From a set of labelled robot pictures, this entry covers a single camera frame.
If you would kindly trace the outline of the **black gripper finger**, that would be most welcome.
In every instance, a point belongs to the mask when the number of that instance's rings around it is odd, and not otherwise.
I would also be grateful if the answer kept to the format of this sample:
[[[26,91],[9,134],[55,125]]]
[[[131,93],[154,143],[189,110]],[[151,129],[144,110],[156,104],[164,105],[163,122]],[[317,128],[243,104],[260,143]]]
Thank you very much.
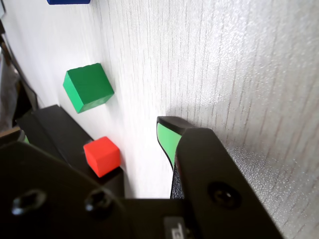
[[[129,239],[124,209],[110,190],[23,141],[0,139],[3,239]]]
[[[213,130],[159,116],[157,139],[173,169],[171,196],[187,201],[195,238],[282,237]]]

